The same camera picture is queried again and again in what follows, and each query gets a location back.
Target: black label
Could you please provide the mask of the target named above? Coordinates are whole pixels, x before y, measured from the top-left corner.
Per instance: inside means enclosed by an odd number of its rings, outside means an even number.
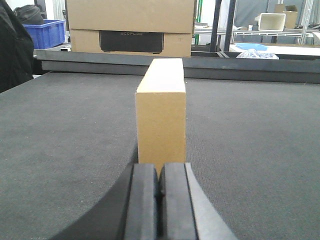
[[[99,31],[104,52],[140,52],[159,54],[164,49],[161,32]]]

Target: white box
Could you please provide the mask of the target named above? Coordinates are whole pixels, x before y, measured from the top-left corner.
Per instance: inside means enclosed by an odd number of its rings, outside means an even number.
[[[259,31],[282,32],[285,28],[286,14],[261,13],[255,20],[259,23]]]

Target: blue plastic crate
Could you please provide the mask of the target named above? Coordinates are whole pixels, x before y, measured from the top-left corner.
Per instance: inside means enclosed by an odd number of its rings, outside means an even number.
[[[267,46],[262,45],[262,44],[258,44],[258,43],[236,43],[235,44],[238,48],[243,49],[243,50],[249,50],[249,49],[255,49],[257,51],[265,51],[268,49]]]
[[[44,20],[42,25],[24,24],[33,40],[34,49],[49,49],[65,41],[65,20]]]

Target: black bag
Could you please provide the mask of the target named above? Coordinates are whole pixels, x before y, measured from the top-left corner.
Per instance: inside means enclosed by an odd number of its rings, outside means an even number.
[[[33,78],[34,43],[11,8],[0,0],[0,93]]]
[[[40,8],[35,5],[17,7],[14,14],[22,24],[42,25],[45,23]]]

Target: gray carpet surface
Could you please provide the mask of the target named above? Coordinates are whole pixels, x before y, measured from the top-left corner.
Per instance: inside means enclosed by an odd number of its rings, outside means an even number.
[[[130,161],[141,76],[49,73],[0,94],[0,239],[44,240]],[[186,79],[187,160],[240,240],[320,239],[320,85]]]

